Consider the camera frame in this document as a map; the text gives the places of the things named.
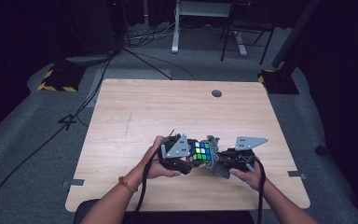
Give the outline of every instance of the chair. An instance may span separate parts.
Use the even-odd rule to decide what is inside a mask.
[[[275,30],[272,15],[273,10],[271,10],[270,7],[272,7],[272,4],[269,0],[234,0],[228,15],[227,25],[220,35],[220,38],[225,35],[225,44],[223,46],[223,52],[220,61],[223,61],[225,57],[228,34],[230,31],[252,33],[260,32],[260,35],[251,46],[265,48],[259,64],[261,65],[263,63],[264,57],[266,56],[266,52],[269,47],[269,42]],[[267,45],[255,45],[255,43],[257,43],[257,41],[260,39],[261,35],[263,35],[265,32],[269,32]]]

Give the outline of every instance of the human hand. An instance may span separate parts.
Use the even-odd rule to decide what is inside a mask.
[[[260,165],[258,162],[255,162],[255,171],[254,172],[243,172],[238,169],[231,168],[229,172],[239,178],[241,181],[247,183],[252,189],[260,191]]]
[[[162,143],[162,136],[157,136],[153,146],[150,147],[146,153],[144,154],[144,157],[141,159],[141,161],[138,163],[138,167],[141,168],[142,170],[145,168],[145,165],[149,162],[150,158],[153,156],[153,153],[157,150],[157,148],[161,145]],[[152,160],[152,165],[150,167],[149,170],[149,174],[147,176],[147,178],[152,179],[152,178],[156,178],[159,177],[161,175],[167,176],[167,177],[173,177],[173,176],[177,176],[180,175],[181,173],[179,171],[173,171],[173,170],[167,170],[165,169],[158,161],[158,154],[156,154],[156,156],[153,158]]]

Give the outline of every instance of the table top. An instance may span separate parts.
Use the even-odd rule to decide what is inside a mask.
[[[212,96],[214,90],[222,96]],[[75,211],[82,202],[103,197],[157,135],[172,129],[199,141],[220,137],[220,150],[234,147],[237,136],[267,137],[254,148],[267,177],[299,207],[310,206],[301,178],[289,177],[296,165],[260,83],[106,79],[74,175],[84,185],[71,187],[66,209]],[[139,196],[133,195],[128,211]],[[188,175],[149,179],[141,211],[252,210],[257,205],[258,192],[237,177],[221,178],[198,167]]]

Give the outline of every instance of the cable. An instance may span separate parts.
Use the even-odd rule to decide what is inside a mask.
[[[263,195],[264,195],[264,183],[266,182],[266,172],[264,170],[264,166],[260,160],[254,158],[254,160],[260,165],[260,184],[259,184],[259,191],[258,191],[258,214],[257,214],[257,224],[261,224],[261,215],[263,212]]]
[[[165,33],[166,31],[172,29],[172,27],[173,27],[174,25],[175,25],[175,22],[172,23],[172,24],[170,24],[167,28],[165,28],[165,29],[163,28],[164,30],[163,30],[162,32],[160,32],[158,35],[155,35],[155,33],[156,33],[156,28],[155,28],[155,31],[154,31],[152,34],[146,35],[147,31],[150,30],[150,29],[148,29],[143,35],[138,35],[138,36],[136,36],[136,37],[131,38],[131,39],[140,38],[138,44],[133,45],[133,44],[131,44],[131,43],[125,43],[124,46],[125,46],[125,47],[128,47],[128,48],[144,47],[144,46],[146,46],[147,44],[149,44],[150,42],[152,42],[152,41],[154,41],[154,40],[160,40],[160,39],[165,38],[165,37],[168,36],[168,35],[173,35],[173,33],[168,33],[168,34],[166,34],[166,35],[164,35],[164,33]]]
[[[144,197],[145,197],[145,193],[146,193],[146,181],[147,181],[147,176],[149,175],[149,171],[150,171],[150,167],[152,166],[152,162],[154,161],[155,156],[158,153],[158,149],[160,147],[158,147],[156,149],[155,152],[153,152],[153,155],[150,157],[149,161],[147,162],[147,164],[145,165],[144,168],[144,172],[142,175],[142,190],[141,190],[141,196],[139,198],[138,204],[136,205],[135,210],[133,211],[131,217],[129,218],[129,220],[127,220],[126,224],[130,224],[132,223],[132,221],[135,219],[136,215],[138,215],[139,210],[141,209],[142,206],[142,202],[144,201]]]
[[[124,49],[125,51],[127,51],[128,53],[132,54],[133,56],[135,56],[137,59],[141,60],[142,62],[146,63],[147,65],[149,65],[150,67],[156,69],[156,71],[160,72],[163,76],[167,77],[169,80],[172,80],[171,77],[169,77],[167,74],[163,73],[161,70],[159,70],[156,66],[148,63],[147,61],[145,61],[144,59],[142,59],[141,57],[139,57],[138,55],[136,55],[135,53],[125,49],[124,47],[121,47],[122,49]]]
[[[193,78],[193,80],[196,80],[196,79],[193,77],[193,75],[192,75],[189,71],[185,70],[185,68],[183,68],[183,67],[181,67],[181,66],[179,66],[179,65],[176,65],[176,64],[174,64],[174,63],[169,63],[169,62],[167,62],[167,61],[161,60],[161,59],[156,58],[156,57],[153,57],[153,56],[148,56],[148,55],[145,55],[145,54],[143,54],[143,53],[135,53],[135,52],[133,52],[133,53],[134,53],[134,54],[143,55],[143,56],[148,57],[148,58],[156,59],[156,60],[159,60],[159,61],[164,62],[164,63],[171,64],[171,65],[173,65],[173,66],[175,66],[175,67],[178,67],[178,68],[184,70],[185,72],[187,72],[187,73],[191,76],[191,78]]]
[[[104,64],[104,70],[103,73],[101,75],[101,79],[97,85],[97,87],[95,88],[94,92],[89,96],[89,98],[86,99],[86,101],[78,108],[78,110],[76,111],[76,113],[71,116],[69,118],[69,120],[63,124],[61,126],[61,128],[54,133],[47,141],[45,141],[40,147],[38,147],[36,150],[34,150],[28,157],[26,157],[22,162],[20,162],[6,177],[5,179],[1,182],[0,184],[0,189],[5,185],[5,183],[13,176],[13,174],[19,170],[24,163],[26,163],[30,158],[33,157],[34,154],[36,154],[38,151],[40,151],[40,149],[42,149],[45,145],[47,145],[55,136],[57,136],[57,134],[59,134],[69,123],[71,123],[71,121],[77,117],[77,115],[90,103],[91,99],[95,96],[97,90],[100,88],[101,83],[103,81],[103,77],[104,77],[104,73],[106,72],[106,68],[107,66],[110,64],[110,62],[112,61],[112,59],[114,58],[114,56],[116,55],[116,53],[113,53],[109,59],[109,61],[107,63]]]

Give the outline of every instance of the bracelet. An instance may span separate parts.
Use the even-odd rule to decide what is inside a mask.
[[[138,189],[133,189],[132,187],[129,186],[129,183],[124,181],[124,176],[119,176],[118,177],[118,183],[124,187],[126,187],[127,189],[129,189],[132,192],[137,192]]]

